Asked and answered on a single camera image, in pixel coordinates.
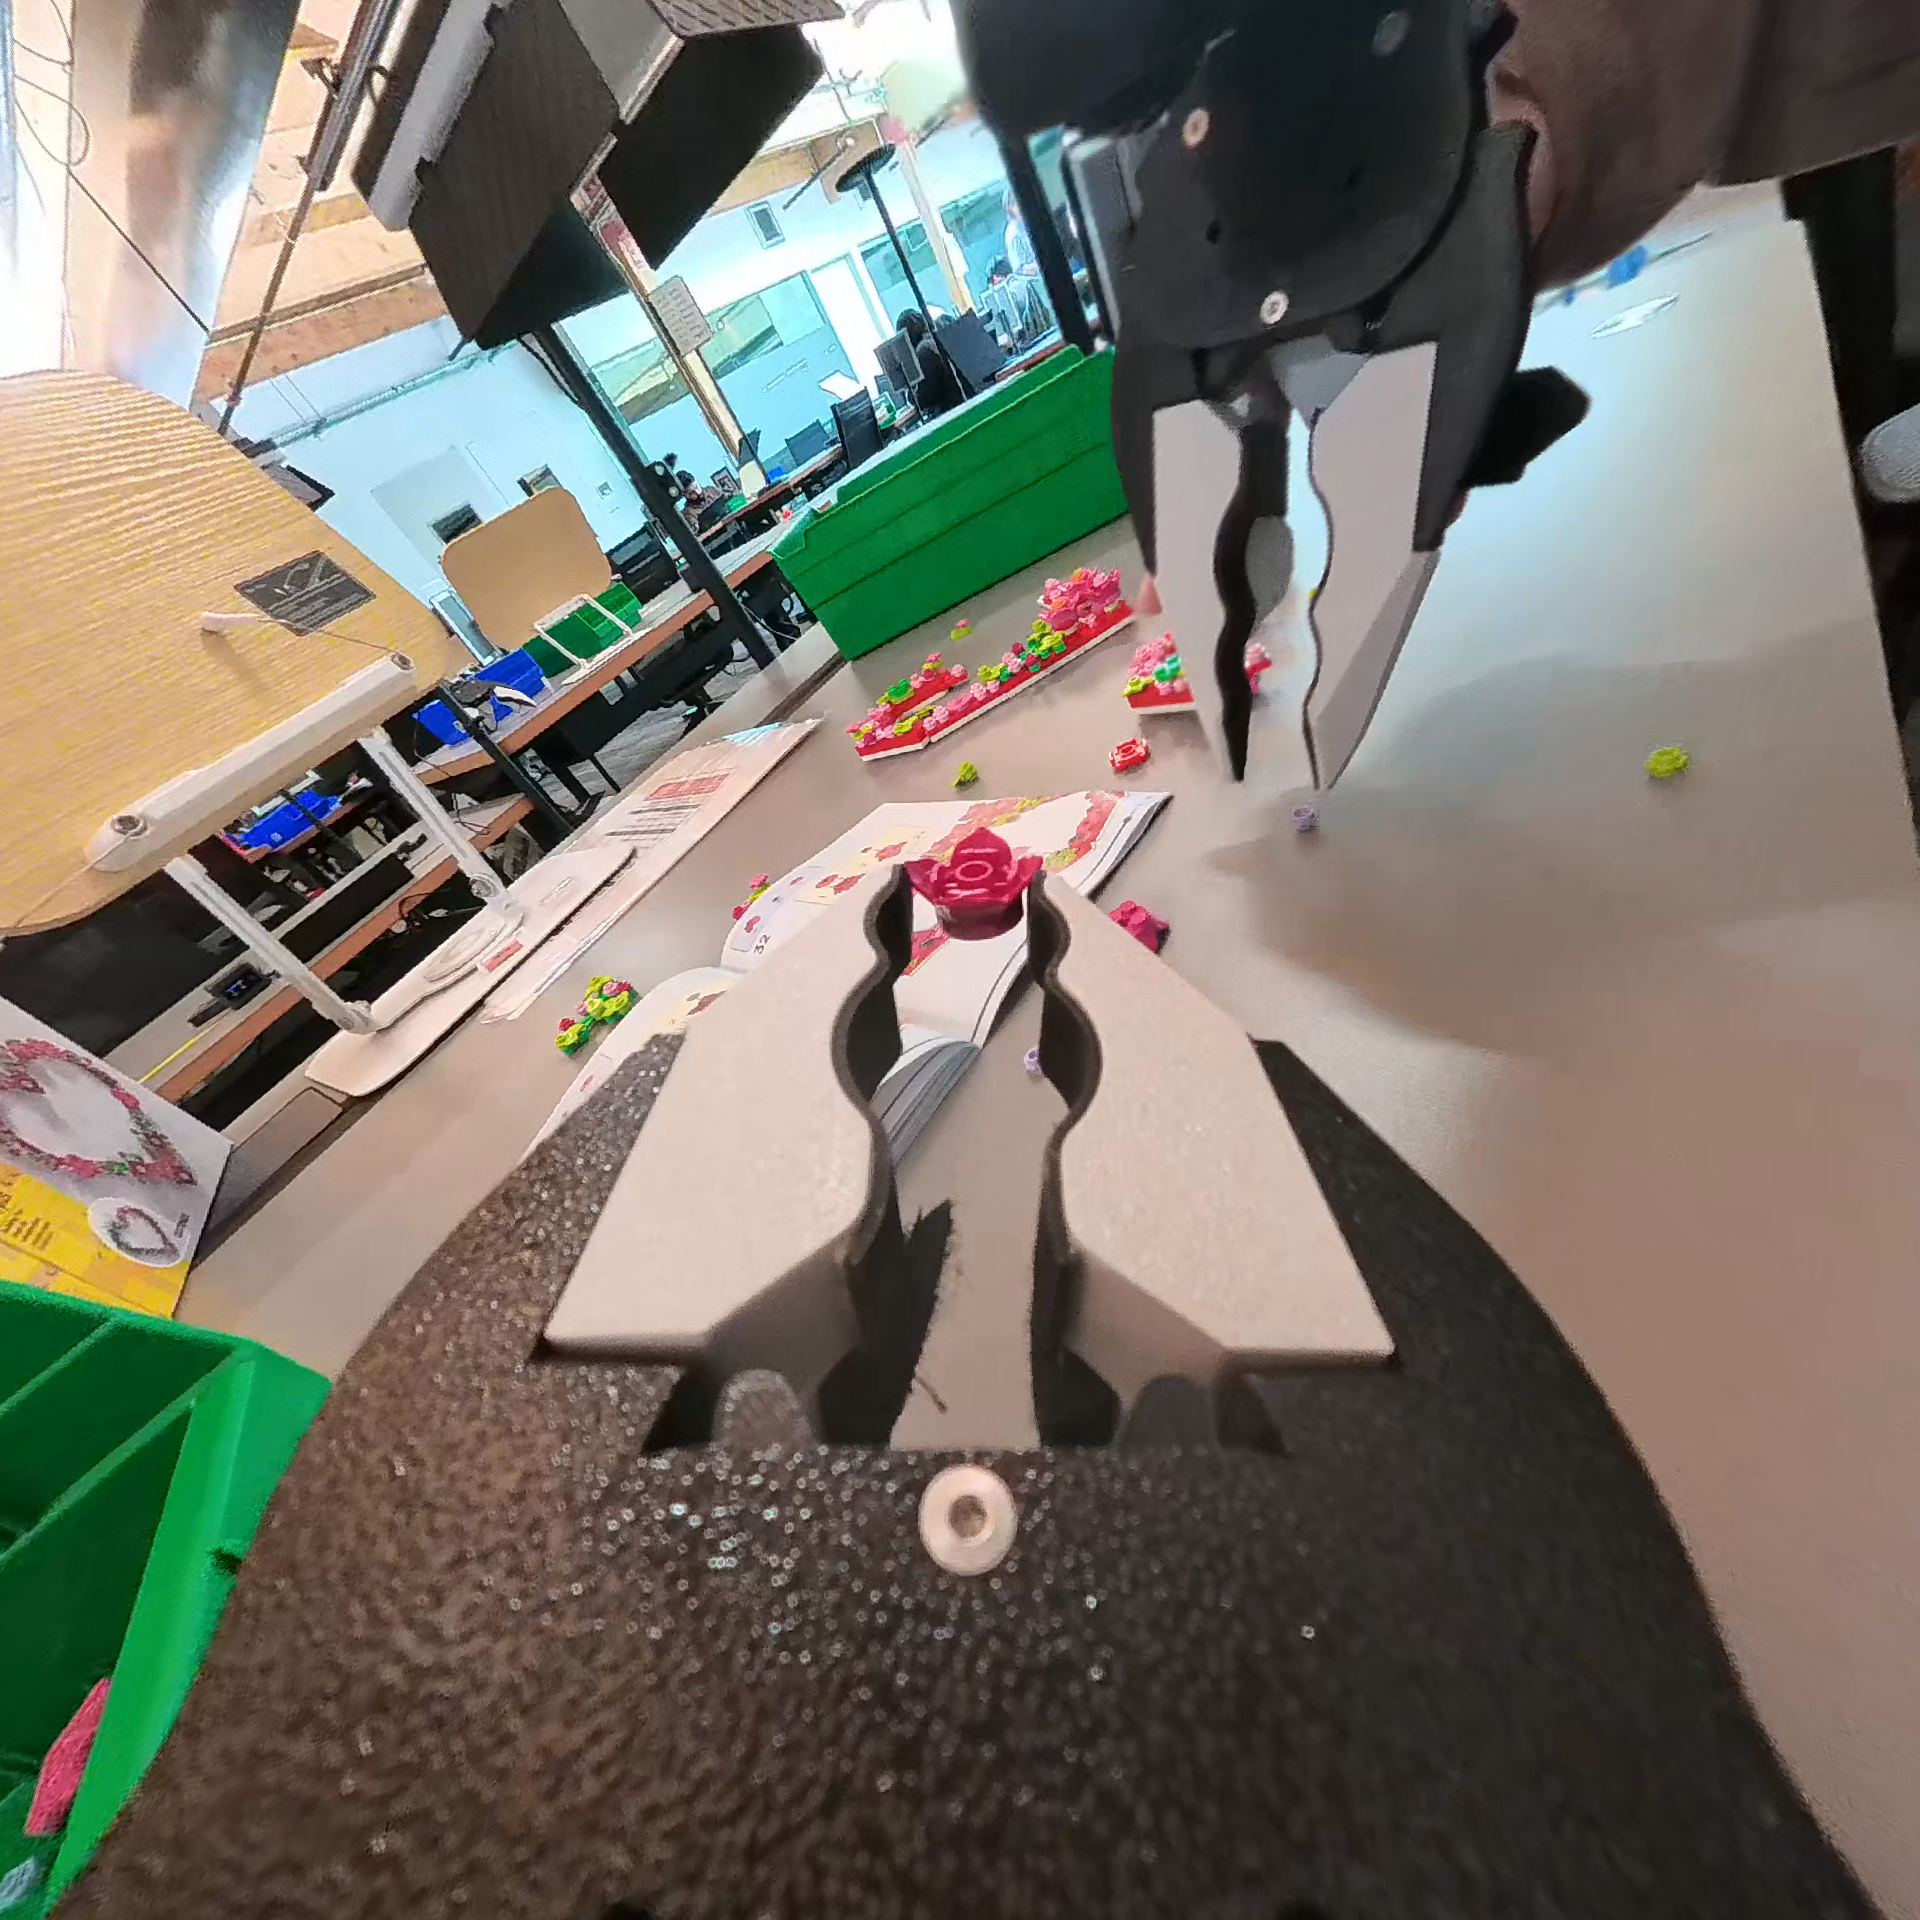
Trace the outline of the green plastic bin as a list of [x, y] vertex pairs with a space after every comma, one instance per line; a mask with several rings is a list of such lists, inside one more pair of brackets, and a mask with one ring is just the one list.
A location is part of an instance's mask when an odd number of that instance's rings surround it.
[[39, 1915], [171, 1735], [327, 1395], [251, 1340], [1, 1285], [1, 1800], [111, 1679]]

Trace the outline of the blue storage bin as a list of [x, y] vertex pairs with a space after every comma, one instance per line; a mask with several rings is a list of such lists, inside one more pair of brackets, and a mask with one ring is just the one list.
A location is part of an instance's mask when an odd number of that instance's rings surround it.
[[423, 701], [414, 719], [433, 747], [468, 747], [472, 743], [471, 717], [478, 715], [484, 732], [496, 733], [519, 713], [540, 705], [550, 691], [540, 661], [517, 648], [454, 678], [449, 694], [440, 692]]
[[259, 811], [247, 822], [222, 832], [222, 840], [240, 857], [265, 857], [308, 843], [348, 809], [345, 798], [319, 791], [292, 791]]

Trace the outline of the round wooden tabletop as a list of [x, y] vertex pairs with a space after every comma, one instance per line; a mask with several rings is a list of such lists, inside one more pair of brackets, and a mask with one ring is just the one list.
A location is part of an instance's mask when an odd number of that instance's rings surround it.
[[417, 661], [423, 699], [463, 652], [325, 518], [183, 406], [85, 369], [1, 381], [1, 931], [71, 865], [89, 772], [139, 710], [184, 733], [188, 699], [244, 683], [312, 696], [377, 648]]

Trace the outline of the person's right forearm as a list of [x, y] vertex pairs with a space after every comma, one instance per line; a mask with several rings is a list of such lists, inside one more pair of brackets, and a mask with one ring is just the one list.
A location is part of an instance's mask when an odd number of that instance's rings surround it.
[[1755, 1], [1708, 181], [1800, 176], [1915, 135], [1915, 1]]

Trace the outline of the long red lego flower assembly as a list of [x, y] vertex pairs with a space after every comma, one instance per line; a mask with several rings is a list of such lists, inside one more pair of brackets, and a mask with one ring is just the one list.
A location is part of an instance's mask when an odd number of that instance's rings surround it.
[[1124, 596], [1116, 566], [1077, 566], [1064, 579], [1051, 579], [1030, 631], [1014, 647], [977, 667], [963, 667], [941, 654], [926, 655], [853, 723], [853, 752], [862, 761], [924, 752], [1025, 687], [1063, 675], [1133, 623], [1135, 605]]

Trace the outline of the short red lego flower assembly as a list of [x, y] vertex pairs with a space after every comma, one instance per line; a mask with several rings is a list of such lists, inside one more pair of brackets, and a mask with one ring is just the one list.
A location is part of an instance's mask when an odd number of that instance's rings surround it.
[[[1243, 648], [1243, 677], [1251, 696], [1260, 696], [1264, 675], [1272, 667], [1272, 655], [1260, 639], [1248, 639]], [[1184, 655], [1173, 631], [1142, 641], [1132, 661], [1129, 678], [1121, 685], [1121, 699], [1132, 713], [1179, 713], [1193, 709], [1193, 685], [1184, 670]]]

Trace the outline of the lego set box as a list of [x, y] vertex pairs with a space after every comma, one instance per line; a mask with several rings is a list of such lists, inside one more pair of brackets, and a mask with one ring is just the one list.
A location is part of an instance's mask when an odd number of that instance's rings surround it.
[[1, 1003], [1, 1280], [171, 1318], [232, 1143]]

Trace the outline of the small wooden board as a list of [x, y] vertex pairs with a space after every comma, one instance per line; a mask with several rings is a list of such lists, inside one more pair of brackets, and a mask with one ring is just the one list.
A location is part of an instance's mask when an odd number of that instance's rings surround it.
[[607, 551], [581, 503], [547, 486], [447, 542], [443, 579], [499, 652], [532, 639], [543, 617], [612, 585]]

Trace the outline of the flat cardboard sheet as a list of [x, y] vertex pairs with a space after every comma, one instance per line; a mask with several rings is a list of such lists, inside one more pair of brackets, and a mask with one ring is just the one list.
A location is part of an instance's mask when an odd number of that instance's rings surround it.
[[576, 851], [614, 848], [667, 863], [694, 848], [821, 723], [780, 723], [717, 736], [655, 764], [576, 837]]

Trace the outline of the small lego pieces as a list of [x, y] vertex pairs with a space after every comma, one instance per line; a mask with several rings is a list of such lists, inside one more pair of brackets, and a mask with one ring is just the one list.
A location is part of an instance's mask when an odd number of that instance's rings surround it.
[[5, 1790], [1, 1800], [1, 1915], [39, 1915], [64, 1825], [79, 1797], [92, 1747], [109, 1697], [103, 1676], [49, 1742], [30, 1773]]

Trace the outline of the black slanted pole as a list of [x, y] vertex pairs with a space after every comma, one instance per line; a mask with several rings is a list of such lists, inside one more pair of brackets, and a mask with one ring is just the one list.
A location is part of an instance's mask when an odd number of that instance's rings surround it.
[[547, 369], [557, 379], [561, 391], [573, 397], [595, 432], [612, 449], [614, 459], [630, 477], [648, 521], [655, 526], [662, 542], [676, 553], [687, 585], [692, 591], [710, 598], [723, 632], [739, 641], [757, 667], [774, 665], [777, 648], [768, 632], [741, 605], [726, 576], [707, 553], [702, 540], [681, 513], [670, 486], [651, 472], [651, 467], [644, 461], [633, 432], [624, 423], [624, 415], [595, 381], [585, 361], [559, 335], [559, 329], [553, 325], [532, 327], [521, 335], [521, 342], [541, 357]]

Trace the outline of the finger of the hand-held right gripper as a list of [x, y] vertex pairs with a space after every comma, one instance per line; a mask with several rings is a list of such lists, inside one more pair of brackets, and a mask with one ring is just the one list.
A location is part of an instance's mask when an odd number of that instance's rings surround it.
[[1311, 425], [1308, 472], [1328, 523], [1311, 590], [1311, 683], [1302, 740], [1311, 783], [1331, 791], [1375, 719], [1438, 553], [1414, 547], [1435, 348], [1359, 361]]
[[1185, 399], [1155, 420], [1149, 568], [1203, 729], [1233, 783], [1246, 780], [1256, 701], [1246, 654], [1292, 579], [1288, 425], [1272, 381], [1223, 404]]

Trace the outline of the lego instruction booklet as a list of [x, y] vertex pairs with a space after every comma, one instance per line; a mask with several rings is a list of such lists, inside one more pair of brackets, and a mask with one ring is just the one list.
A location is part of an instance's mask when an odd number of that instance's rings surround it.
[[[870, 809], [741, 909], [715, 967], [670, 975], [636, 997], [630, 1011], [590, 1048], [585, 1067], [529, 1145], [553, 1139], [644, 1041], [681, 1036], [768, 953], [854, 896], [869, 871], [911, 859], [947, 861], [971, 832], [987, 830], [1014, 859], [1032, 857], [1045, 873], [1093, 896], [1167, 801], [1164, 791], [1091, 789], [1059, 798], [892, 801]], [[899, 1153], [918, 1139], [971, 1067], [1001, 1005], [1022, 980], [1023, 948], [1014, 934], [960, 944], [939, 926], [929, 902], [913, 901], [913, 944], [896, 983], [903, 1052], [876, 1101], [881, 1131]]]

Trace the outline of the dark pink lego flower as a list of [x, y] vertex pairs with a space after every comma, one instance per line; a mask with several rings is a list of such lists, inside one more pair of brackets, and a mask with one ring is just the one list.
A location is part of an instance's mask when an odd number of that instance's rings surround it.
[[1041, 871], [1041, 854], [1013, 848], [987, 824], [966, 832], [947, 854], [903, 863], [913, 896], [933, 908], [939, 931], [965, 944], [985, 944], [1019, 928], [1025, 896]]

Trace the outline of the person's right hand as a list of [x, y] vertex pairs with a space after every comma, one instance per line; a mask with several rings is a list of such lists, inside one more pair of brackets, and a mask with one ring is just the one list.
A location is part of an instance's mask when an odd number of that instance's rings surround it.
[[1532, 129], [1529, 269], [1553, 285], [1628, 251], [1716, 169], [1743, 75], [1743, 1], [1512, 1], [1488, 77]]

